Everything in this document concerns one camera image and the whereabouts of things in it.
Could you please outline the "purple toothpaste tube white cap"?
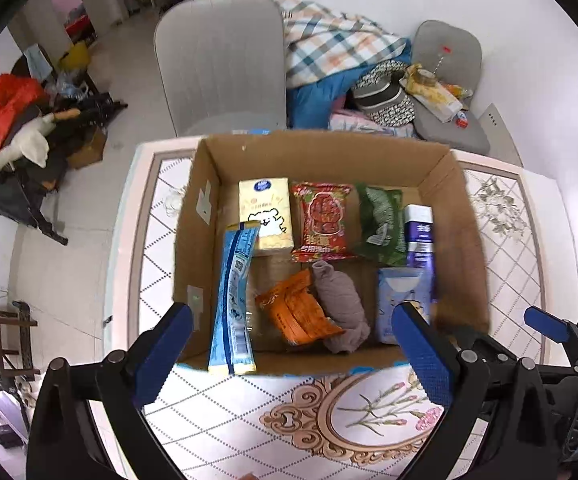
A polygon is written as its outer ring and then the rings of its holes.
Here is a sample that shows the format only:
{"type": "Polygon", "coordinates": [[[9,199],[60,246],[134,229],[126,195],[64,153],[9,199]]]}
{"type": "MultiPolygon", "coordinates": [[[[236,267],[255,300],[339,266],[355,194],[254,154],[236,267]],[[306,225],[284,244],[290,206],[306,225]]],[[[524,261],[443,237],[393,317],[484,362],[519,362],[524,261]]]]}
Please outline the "purple toothpaste tube white cap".
{"type": "Polygon", "coordinates": [[[409,204],[404,208],[406,262],[411,268],[424,269],[431,280],[435,297],[435,246],[432,208],[409,204]]]}

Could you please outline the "blue cartoon tissue pack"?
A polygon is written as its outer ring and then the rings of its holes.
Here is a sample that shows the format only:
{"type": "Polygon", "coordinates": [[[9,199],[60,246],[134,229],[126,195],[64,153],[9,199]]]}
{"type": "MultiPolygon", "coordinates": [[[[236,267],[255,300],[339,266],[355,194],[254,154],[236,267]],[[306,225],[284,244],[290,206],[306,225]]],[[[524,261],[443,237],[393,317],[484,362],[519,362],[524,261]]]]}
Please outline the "blue cartoon tissue pack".
{"type": "Polygon", "coordinates": [[[382,344],[397,344],[392,329],[394,309],[411,302],[426,322],[430,321],[432,273],[421,268],[381,268],[378,270],[377,313],[374,336],[382,344]]]}

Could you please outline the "long blue snack packet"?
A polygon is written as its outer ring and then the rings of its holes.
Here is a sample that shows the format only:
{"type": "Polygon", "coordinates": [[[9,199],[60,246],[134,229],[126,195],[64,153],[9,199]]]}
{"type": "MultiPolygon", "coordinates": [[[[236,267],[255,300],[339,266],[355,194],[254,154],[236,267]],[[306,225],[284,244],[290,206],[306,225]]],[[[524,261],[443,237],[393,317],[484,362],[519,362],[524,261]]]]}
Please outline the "long blue snack packet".
{"type": "Polygon", "coordinates": [[[246,316],[246,288],[260,226],[258,221],[246,221],[225,230],[209,373],[232,376],[256,372],[246,316]]]}

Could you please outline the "orange snack packet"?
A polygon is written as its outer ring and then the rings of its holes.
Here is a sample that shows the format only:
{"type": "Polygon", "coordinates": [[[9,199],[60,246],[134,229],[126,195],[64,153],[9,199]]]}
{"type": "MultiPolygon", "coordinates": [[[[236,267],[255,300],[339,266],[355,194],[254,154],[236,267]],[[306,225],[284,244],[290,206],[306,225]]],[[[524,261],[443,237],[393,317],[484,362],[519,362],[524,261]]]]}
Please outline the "orange snack packet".
{"type": "Polygon", "coordinates": [[[310,292],[312,274],[301,270],[255,297],[255,304],[291,346],[306,346],[340,336],[345,330],[325,315],[310,292]]]}

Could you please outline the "dark wooden stool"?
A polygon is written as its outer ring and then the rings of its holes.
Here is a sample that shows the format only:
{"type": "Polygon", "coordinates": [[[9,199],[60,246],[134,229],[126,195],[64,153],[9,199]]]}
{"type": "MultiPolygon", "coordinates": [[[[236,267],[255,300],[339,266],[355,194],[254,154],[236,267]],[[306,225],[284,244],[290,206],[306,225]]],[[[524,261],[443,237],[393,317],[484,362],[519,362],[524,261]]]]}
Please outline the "dark wooden stool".
{"type": "Polygon", "coordinates": [[[40,374],[31,343],[31,329],[36,326],[24,301],[13,301],[9,311],[0,310],[0,390],[16,393],[19,379],[34,382],[40,374]]]}

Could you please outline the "green snack packet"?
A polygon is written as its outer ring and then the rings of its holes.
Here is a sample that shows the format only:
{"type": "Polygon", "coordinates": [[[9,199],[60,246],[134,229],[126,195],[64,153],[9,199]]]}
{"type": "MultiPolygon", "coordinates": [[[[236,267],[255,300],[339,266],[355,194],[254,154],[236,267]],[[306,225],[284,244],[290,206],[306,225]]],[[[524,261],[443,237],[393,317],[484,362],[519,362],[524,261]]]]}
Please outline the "green snack packet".
{"type": "Polygon", "coordinates": [[[359,183],[356,192],[360,224],[356,254],[382,266],[404,266],[406,242],[402,191],[359,183]]]}

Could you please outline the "yellow white packet on cushion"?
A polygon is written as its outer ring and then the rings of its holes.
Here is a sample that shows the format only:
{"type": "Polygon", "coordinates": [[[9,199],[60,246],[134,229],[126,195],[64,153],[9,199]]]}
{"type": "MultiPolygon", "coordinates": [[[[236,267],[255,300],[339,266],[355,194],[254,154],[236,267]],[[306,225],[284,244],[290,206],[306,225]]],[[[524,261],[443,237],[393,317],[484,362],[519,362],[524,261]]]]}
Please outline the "yellow white packet on cushion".
{"type": "Polygon", "coordinates": [[[443,124],[454,122],[460,128],[467,127],[467,100],[473,96],[471,89],[439,81],[420,63],[406,68],[400,85],[443,124]]]}

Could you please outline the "red snack packet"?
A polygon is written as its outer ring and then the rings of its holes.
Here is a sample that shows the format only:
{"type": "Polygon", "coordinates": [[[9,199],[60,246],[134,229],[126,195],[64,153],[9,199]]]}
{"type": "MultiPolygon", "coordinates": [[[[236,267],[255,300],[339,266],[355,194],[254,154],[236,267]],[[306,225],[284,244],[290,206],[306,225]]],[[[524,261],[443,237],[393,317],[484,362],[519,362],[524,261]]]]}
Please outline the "red snack packet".
{"type": "Polygon", "coordinates": [[[292,252],[295,262],[354,257],[346,238],[346,200],[351,190],[351,185],[321,182],[300,182],[292,186],[301,214],[300,244],[292,252]]]}

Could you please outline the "cardboard box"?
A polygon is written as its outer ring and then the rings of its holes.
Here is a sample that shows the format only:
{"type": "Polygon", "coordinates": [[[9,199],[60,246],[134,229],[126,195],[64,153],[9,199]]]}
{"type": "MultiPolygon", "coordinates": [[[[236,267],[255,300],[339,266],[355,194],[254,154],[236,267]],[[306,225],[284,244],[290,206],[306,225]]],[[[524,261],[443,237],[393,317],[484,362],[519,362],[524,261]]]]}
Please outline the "cardboard box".
{"type": "MultiPolygon", "coordinates": [[[[198,144],[178,218],[173,299],[189,304],[197,320],[178,363],[208,368],[224,232],[239,221],[238,184],[269,178],[399,188],[405,205],[430,206],[438,297],[432,325],[442,333],[463,325],[488,332],[481,237],[466,178],[447,146],[317,130],[216,134],[198,144]]],[[[327,375],[404,360],[399,348],[379,344],[374,336],[348,356],[336,356],[318,344],[302,350],[284,346],[286,350],[269,352],[254,344],[257,374],[327,375]]]]}

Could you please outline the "grey seat cushion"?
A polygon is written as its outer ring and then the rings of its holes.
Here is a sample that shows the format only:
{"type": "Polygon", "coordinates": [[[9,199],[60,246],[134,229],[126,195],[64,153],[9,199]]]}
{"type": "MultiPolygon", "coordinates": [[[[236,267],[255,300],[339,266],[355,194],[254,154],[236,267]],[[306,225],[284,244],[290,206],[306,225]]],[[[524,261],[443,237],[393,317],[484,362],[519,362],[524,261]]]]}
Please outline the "grey seat cushion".
{"type": "Polygon", "coordinates": [[[490,152],[490,141],[479,119],[470,110],[473,93],[482,73],[481,44],[471,32],[439,20],[422,22],[412,40],[411,61],[420,63],[444,87],[460,88],[458,100],[466,124],[456,119],[441,122],[422,103],[415,100],[414,126],[425,141],[446,144],[451,148],[479,155],[490,152]]]}

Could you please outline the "striped patterned hat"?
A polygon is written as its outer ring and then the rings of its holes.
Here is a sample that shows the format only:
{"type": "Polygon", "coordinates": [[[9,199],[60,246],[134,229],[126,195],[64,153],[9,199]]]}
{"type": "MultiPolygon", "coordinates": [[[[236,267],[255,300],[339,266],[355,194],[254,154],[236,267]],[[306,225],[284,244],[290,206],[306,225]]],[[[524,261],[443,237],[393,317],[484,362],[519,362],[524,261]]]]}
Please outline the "striped patterned hat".
{"type": "Polygon", "coordinates": [[[352,88],[358,109],[381,127],[400,128],[415,120],[415,104],[400,85],[407,67],[395,60],[381,62],[352,88]]]}

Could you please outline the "yellow tissue pack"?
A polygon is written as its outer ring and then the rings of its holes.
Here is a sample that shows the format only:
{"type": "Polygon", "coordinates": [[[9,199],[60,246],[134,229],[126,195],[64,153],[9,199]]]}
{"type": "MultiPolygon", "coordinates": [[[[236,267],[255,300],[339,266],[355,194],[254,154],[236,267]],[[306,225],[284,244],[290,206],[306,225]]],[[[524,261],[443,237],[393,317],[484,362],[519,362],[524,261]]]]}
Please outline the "yellow tissue pack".
{"type": "Polygon", "coordinates": [[[287,178],[239,182],[239,220],[258,222],[256,256],[281,255],[293,245],[292,214],[287,178]]]}

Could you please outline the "blue cloth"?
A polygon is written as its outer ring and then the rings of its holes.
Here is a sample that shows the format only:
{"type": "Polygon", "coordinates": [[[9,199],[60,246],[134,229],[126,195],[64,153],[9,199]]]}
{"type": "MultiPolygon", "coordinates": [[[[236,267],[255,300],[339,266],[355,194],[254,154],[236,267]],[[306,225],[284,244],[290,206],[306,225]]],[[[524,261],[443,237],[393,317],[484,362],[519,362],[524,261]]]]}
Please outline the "blue cloth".
{"type": "MultiPolygon", "coordinates": [[[[390,60],[410,65],[411,45],[406,40],[404,52],[390,60]]],[[[313,84],[288,91],[288,125],[295,129],[325,129],[330,117],[336,110],[336,104],[344,105],[347,95],[351,95],[351,110],[360,110],[355,104],[352,88],[360,77],[368,73],[374,65],[358,66],[328,76],[313,84]]]]}

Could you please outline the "plaid blanket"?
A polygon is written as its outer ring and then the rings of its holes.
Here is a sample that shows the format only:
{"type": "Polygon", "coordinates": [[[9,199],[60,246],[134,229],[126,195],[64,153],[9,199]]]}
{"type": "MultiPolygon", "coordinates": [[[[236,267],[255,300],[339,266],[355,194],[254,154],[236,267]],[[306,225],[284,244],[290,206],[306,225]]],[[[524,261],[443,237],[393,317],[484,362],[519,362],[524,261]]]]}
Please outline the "plaid blanket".
{"type": "Polygon", "coordinates": [[[272,1],[282,17],[290,89],[387,60],[410,60],[410,40],[366,16],[307,0],[272,1]]]}

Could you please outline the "grey chair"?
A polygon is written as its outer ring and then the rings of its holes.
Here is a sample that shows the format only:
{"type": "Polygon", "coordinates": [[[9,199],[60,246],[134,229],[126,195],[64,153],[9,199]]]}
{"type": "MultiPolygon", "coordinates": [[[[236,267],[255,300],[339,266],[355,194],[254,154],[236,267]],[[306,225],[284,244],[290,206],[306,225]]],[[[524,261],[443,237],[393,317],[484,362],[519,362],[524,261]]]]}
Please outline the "grey chair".
{"type": "Polygon", "coordinates": [[[287,128],[286,45],[272,0],[179,3],[153,41],[178,136],[287,128]]]}

